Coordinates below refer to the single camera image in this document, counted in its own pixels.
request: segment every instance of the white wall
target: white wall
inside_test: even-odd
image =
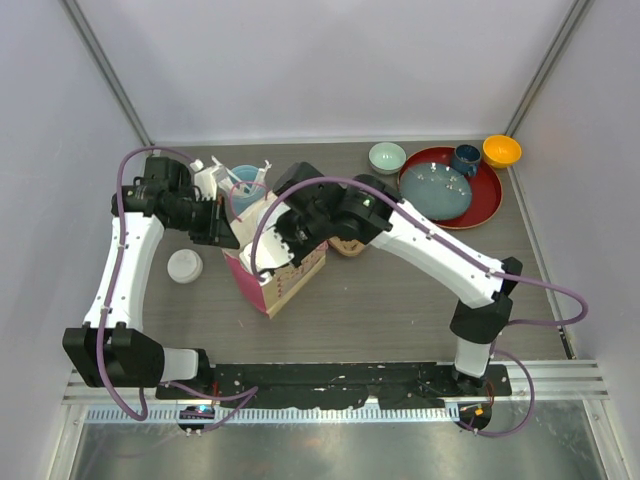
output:
[[[504,131],[571,0],[80,0],[159,142]]]
[[[640,445],[640,3],[594,2],[517,138],[553,278],[583,293],[574,329]],[[565,312],[572,306],[565,304]]]
[[[58,2],[0,12],[0,476],[42,480],[62,334],[97,289],[117,164],[139,144]]]

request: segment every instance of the blue mug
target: blue mug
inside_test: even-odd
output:
[[[451,157],[451,168],[468,177],[475,177],[481,161],[480,150],[473,145],[460,145]]]

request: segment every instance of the gray table surface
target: gray table surface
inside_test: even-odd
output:
[[[229,168],[269,159],[273,182],[296,161],[325,175],[352,177],[371,172],[372,143],[193,147],[183,150]],[[408,154],[429,145],[403,143]],[[524,273],[539,278],[533,251],[506,171],[499,173],[504,198],[486,224],[453,235],[496,258],[515,256]],[[384,177],[393,183],[395,177]],[[201,277],[178,285],[167,261],[193,248],[204,261]],[[552,318],[541,289],[518,286],[512,318]],[[366,362],[453,360],[449,321],[456,297],[429,276],[386,252],[368,248],[355,258],[330,251],[327,265],[269,320],[237,289],[216,247],[193,246],[185,233],[167,231],[154,257],[144,302],[144,329],[166,347],[206,349],[212,362]],[[523,359],[566,358],[555,329],[506,329],[499,345]]]

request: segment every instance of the metal floor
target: metal floor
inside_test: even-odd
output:
[[[513,426],[527,406],[496,404],[492,430]],[[476,437],[451,421],[232,425],[190,438],[176,432],[175,424],[85,425],[71,478],[607,478],[581,401],[539,402],[530,424],[503,439]]]

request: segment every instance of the purple cable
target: purple cable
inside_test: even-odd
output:
[[[184,390],[185,392],[188,392],[188,393],[190,393],[191,395],[193,395],[195,397],[203,398],[203,399],[206,399],[206,400],[212,400],[212,401],[220,401],[221,398],[222,398],[222,401],[227,401],[227,399],[228,399],[228,401],[232,401],[232,400],[238,400],[240,398],[244,398],[244,400],[242,400],[242,402],[240,402],[240,404],[236,408],[234,408],[226,417],[222,418],[220,421],[218,421],[216,423],[212,423],[211,425],[207,425],[206,427],[204,427],[200,431],[200,433],[210,432],[212,430],[220,428],[222,425],[227,423],[229,420],[231,420],[231,418],[236,413],[238,413],[238,411],[241,408],[244,408],[245,405],[247,403],[249,403],[249,400],[251,400],[255,396],[256,392],[258,391],[258,387],[252,387],[249,390],[247,390],[246,392],[240,393],[238,395],[234,395],[233,397],[212,397],[210,395],[205,395],[204,393],[200,393],[197,390],[193,390],[192,388],[189,388],[186,385],[182,385],[181,383],[165,382],[164,385],[170,385],[172,387],[176,387],[176,388],[179,388],[181,390]],[[210,413],[187,412],[187,414],[195,416],[195,417],[210,418],[210,419],[214,418],[213,415],[210,414]],[[167,435],[166,437],[164,437],[163,439],[159,440],[158,442],[156,442],[155,444],[153,444],[152,446],[150,446],[146,450],[144,450],[142,452],[138,452],[138,453],[114,453],[114,452],[111,452],[106,447],[103,447],[103,445],[99,445],[98,448],[104,448],[107,451],[107,454],[112,456],[112,457],[125,459],[125,460],[131,460],[131,459],[136,459],[136,458],[142,458],[142,457],[148,455],[149,453],[154,451],[156,448],[161,447],[165,443],[168,443],[171,440],[174,440],[175,438],[180,437],[181,433],[182,432],[177,432],[177,433],[174,433],[174,434],[171,434],[171,435]],[[95,459],[92,456],[91,460],[89,461],[89,465],[85,469],[85,475],[86,475],[86,472],[89,470],[90,466],[92,466],[94,462],[95,462]]]
[[[572,325],[574,323],[578,323],[580,320],[585,318],[587,316],[587,313],[589,312],[589,305],[587,304],[586,300],[582,297],[582,295],[578,294],[577,292],[574,292],[573,290],[571,290],[569,288],[565,288],[565,287],[561,287],[561,286],[558,286],[558,285],[554,285],[552,283],[544,282],[542,280],[537,280],[535,278],[522,277],[520,275],[511,275],[511,274],[503,273],[503,272],[496,272],[496,271],[492,270],[491,268],[487,267],[486,265],[484,265],[482,262],[478,261],[476,258],[474,258],[471,255],[469,255],[468,253],[466,253],[464,250],[459,248],[457,245],[454,245],[452,242],[450,242],[446,238],[441,237],[437,233],[431,233],[429,228],[426,227],[425,225],[423,225],[421,223],[421,221],[419,221],[418,219],[412,217],[399,204],[397,204],[396,202],[394,202],[389,197],[387,197],[383,193],[379,192],[375,188],[373,188],[373,187],[371,187],[369,185],[365,185],[364,183],[358,182],[357,180],[352,180],[352,179],[349,179],[349,178],[340,178],[340,177],[317,177],[317,178],[310,178],[308,180],[303,180],[302,182],[300,182],[300,183],[298,183],[296,185],[293,185],[291,188],[287,189],[284,193],[279,195],[278,198],[269,206],[269,208],[265,212],[264,216],[262,217],[262,219],[258,223],[258,228],[256,230],[256,234],[253,237],[253,245],[251,246],[251,271],[252,271],[253,275],[256,278],[261,279],[260,273],[258,272],[258,268],[257,268],[257,265],[256,265],[256,253],[258,251],[258,241],[259,241],[259,238],[260,238],[260,234],[264,230],[264,227],[267,224],[267,221],[269,220],[269,217],[273,214],[273,212],[278,207],[278,205],[283,203],[288,197],[290,197],[292,194],[294,194],[298,190],[301,190],[303,188],[309,187],[311,185],[320,185],[320,184],[323,184],[323,183],[338,183],[338,184],[350,185],[350,186],[359,188],[360,190],[363,190],[363,191],[369,193],[370,195],[373,195],[374,197],[378,198],[379,200],[382,200],[389,207],[391,207],[395,212],[397,212],[398,215],[400,215],[403,219],[405,219],[407,222],[409,222],[415,228],[417,228],[418,230],[420,230],[421,232],[423,232],[426,235],[432,236],[432,238],[435,239],[437,242],[439,242],[441,245],[447,247],[449,250],[451,250],[452,252],[454,252],[455,254],[457,254],[458,256],[460,256],[461,258],[463,258],[464,260],[469,262],[471,265],[473,265],[474,267],[478,268],[480,271],[482,271],[483,273],[485,273],[487,275],[494,275],[496,277],[502,278],[503,280],[511,280],[511,281],[515,281],[515,282],[526,283],[526,284],[533,285],[533,286],[536,286],[536,287],[542,287],[542,288],[545,288],[545,289],[554,290],[556,292],[562,293],[564,295],[567,295],[567,296],[575,299],[581,306],[580,313],[578,315],[576,315],[575,317],[572,317],[572,318],[567,319],[567,320],[560,320],[560,321],[556,322],[556,321],[549,321],[549,320],[517,319],[517,320],[513,320],[513,321],[509,322],[509,325],[535,325],[535,326],[541,326],[541,327],[561,327],[561,326],[565,326],[565,325]],[[495,348],[495,342],[494,342],[494,344],[492,345],[492,348],[491,348],[492,352],[493,352],[494,348]],[[495,352],[500,354],[500,355],[504,355],[505,357],[510,358],[511,360],[513,360],[522,369],[522,371],[524,372],[525,376],[527,377],[527,381],[529,382],[529,389],[531,391],[531,402],[529,404],[529,411],[527,412],[527,414],[526,414],[525,418],[522,420],[522,422],[520,422],[520,424],[518,424],[518,426],[512,428],[511,430],[507,430],[506,432],[497,432],[497,433],[496,432],[478,432],[479,435],[482,435],[482,436],[485,436],[485,437],[497,438],[497,437],[504,437],[506,435],[511,435],[513,433],[519,432],[529,422],[529,419],[531,418],[531,415],[533,415],[533,407],[535,405],[535,392],[534,392],[533,379],[531,378],[531,375],[529,374],[529,371],[524,366],[524,364],[520,360],[518,360],[516,357],[514,357],[513,355],[511,355],[508,352],[504,352],[504,351],[501,351],[501,350],[495,350]],[[469,425],[464,425],[463,424],[463,426],[465,426],[465,428],[473,431],[473,428],[471,428]]]
[[[471,423],[468,425],[462,421],[458,422],[465,429],[469,430],[470,432],[474,432],[477,435],[480,435],[481,437],[502,438],[508,435],[512,435],[514,433],[518,433],[527,425],[527,423],[529,423],[529,420],[531,420],[531,416],[533,415],[533,408],[535,407],[535,404],[536,404],[536,393],[533,386],[533,378],[531,378],[531,374],[529,373],[529,370],[527,370],[527,367],[524,366],[524,363],[518,360],[515,356],[511,355],[509,352],[505,352],[504,350],[496,350],[496,354],[502,355],[503,357],[510,358],[516,363],[516,365],[518,365],[522,369],[522,371],[524,372],[524,376],[527,377],[527,382],[529,383],[529,391],[531,392],[531,399],[529,400],[529,410],[527,410],[527,414],[522,419],[522,421],[518,425],[513,427],[511,430],[505,430],[504,432],[485,432],[483,430],[476,430],[472,427],[473,419]]]
[[[257,187],[263,188],[264,189],[264,199],[265,200],[269,196],[269,188],[264,183],[252,182],[252,181],[249,181],[249,180],[240,180],[239,182],[236,182],[236,183],[233,184],[233,186],[231,187],[231,190],[229,190],[229,206],[231,207],[231,213],[233,214],[233,219],[234,220],[238,220],[239,223],[242,223],[242,219],[238,215],[238,212],[236,212],[235,207],[233,206],[233,192],[240,185],[253,185],[253,186],[257,186]]]
[[[146,418],[149,415],[149,408],[147,407],[147,401],[144,398],[144,389],[140,388],[139,396],[140,396],[140,406],[142,408],[142,413],[138,413],[135,410],[133,410],[129,405],[127,405],[127,403],[122,399],[120,394],[116,391],[115,387],[111,383],[111,380],[109,379],[107,368],[104,363],[104,330],[107,323],[109,308],[111,307],[111,300],[113,299],[113,293],[116,289],[116,284],[118,282],[118,275],[120,274],[120,268],[122,267],[122,260],[124,258],[124,245],[126,242],[126,234],[127,234],[127,225],[124,218],[124,200],[122,198],[122,182],[123,182],[122,179],[124,176],[124,167],[126,166],[127,162],[137,154],[142,152],[150,152],[153,150],[163,150],[169,153],[173,153],[174,155],[178,155],[179,157],[181,157],[179,161],[185,164],[187,167],[189,167],[191,163],[195,162],[195,158],[193,158],[192,156],[184,152],[181,152],[180,150],[176,150],[170,147],[155,147],[155,146],[137,148],[129,152],[127,155],[125,155],[125,157],[122,159],[122,162],[120,162],[120,166],[118,167],[118,174],[116,177],[116,204],[118,208],[118,218],[120,220],[120,236],[118,239],[119,248],[118,248],[118,253],[116,255],[116,261],[113,266],[113,273],[111,274],[111,279],[109,280],[109,286],[107,288],[107,293],[105,295],[104,306],[102,307],[102,312],[100,314],[100,323],[98,325],[98,334],[97,334],[97,340],[96,340],[97,342],[96,359],[98,363],[98,371],[100,372],[100,379],[102,380],[104,387],[109,392],[109,395],[111,396],[113,401],[116,402],[116,404],[127,415],[129,415],[131,418],[139,422],[146,420]],[[170,382],[170,383],[173,387],[182,388],[183,390],[185,389],[191,390],[189,389],[189,387],[185,387],[184,385],[181,385],[179,383],[176,383],[176,382]],[[224,402],[224,401],[237,400],[238,398],[243,398],[245,396],[248,399],[250,399],[254,394],[255,394],[255,391],[247,390],[246,392],[243,392],[242,394],[240,394],[240,396],[234,395],[233,397],[209,397],[209,396],[202,397],[202,394],[200,394],[200,396],[201,398],[207,398],[214,401]]]

